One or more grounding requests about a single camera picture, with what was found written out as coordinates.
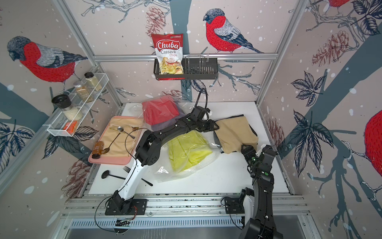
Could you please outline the beige knitted garment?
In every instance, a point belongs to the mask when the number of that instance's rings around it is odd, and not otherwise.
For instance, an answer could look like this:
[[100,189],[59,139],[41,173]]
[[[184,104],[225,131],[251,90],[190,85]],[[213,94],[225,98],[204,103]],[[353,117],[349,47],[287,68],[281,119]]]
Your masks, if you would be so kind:
[[259,138],[244,115],[232,116],[216,121],[219,126],[214,133],[224,153],[240,152],[242,145],[257,149]]

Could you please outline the neon yellow garment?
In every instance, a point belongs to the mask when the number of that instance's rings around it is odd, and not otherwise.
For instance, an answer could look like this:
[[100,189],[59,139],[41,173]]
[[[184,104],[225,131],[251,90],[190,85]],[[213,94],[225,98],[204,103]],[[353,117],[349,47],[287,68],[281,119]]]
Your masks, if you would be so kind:
[[170,140],[169,159],[175,172],[196,166],[212,154],[209,142],[198,131],[190,131]]

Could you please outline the clear plastic vacuum bag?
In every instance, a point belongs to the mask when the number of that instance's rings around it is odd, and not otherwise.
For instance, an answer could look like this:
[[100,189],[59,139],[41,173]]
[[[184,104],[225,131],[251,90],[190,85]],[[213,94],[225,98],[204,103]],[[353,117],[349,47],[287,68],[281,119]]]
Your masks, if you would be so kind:
[[218,157],[213,132],[219,127],[210,119],[205,103],[192,103],[171,95],[144,101],[132,108],[143,119],[136,146],[127,152],[159,183],[183,179],[208,166]]

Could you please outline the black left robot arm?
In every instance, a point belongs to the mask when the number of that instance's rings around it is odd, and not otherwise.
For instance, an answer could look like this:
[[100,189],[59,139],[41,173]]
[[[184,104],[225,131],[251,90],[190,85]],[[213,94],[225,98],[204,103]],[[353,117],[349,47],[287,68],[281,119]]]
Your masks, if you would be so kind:
[[137,147],[133,165],[122,185],[107,200],[105,215],[121,216],[133,212],[135,191],[143,174],[149,166],[155,164],[161,152],[161,147],[177,136],[196,130],[210,132],[218,129],[214,120],[209,119],[210,109],[195,106],[192,111],[178,119],[173,125],[158,131],[147,130],[143,133]]

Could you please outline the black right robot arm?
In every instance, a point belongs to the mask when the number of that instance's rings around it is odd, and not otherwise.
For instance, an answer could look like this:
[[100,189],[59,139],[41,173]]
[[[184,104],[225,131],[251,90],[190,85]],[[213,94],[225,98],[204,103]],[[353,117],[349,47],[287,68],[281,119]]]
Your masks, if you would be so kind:
[[266,145],[259,155],[251,145],[242,145],[241,153],[247,162],[247,171],[252,178],[253,189],[246,188],[241,195],[244,207],[244,228],[241,239],[282,239],[274,220],[272,192],[274,176],[271,173],[276,152]]

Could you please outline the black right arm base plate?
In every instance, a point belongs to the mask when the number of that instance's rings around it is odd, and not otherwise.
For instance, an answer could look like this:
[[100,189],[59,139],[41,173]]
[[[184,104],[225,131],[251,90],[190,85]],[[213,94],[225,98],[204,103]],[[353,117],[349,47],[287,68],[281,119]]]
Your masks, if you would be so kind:
[[226,214],[244,214],[243,202],[239,197],[223,197],[221,201]]

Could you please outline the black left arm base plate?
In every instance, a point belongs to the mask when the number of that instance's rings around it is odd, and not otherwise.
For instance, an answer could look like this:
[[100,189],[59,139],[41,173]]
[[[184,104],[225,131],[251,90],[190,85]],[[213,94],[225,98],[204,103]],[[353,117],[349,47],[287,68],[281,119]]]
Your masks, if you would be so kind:
[[106,206],[106,216],[123,216],[123,215],[144,215],[146,211],[147,199],[130,199],[127,201],[117,201],[111,199]]

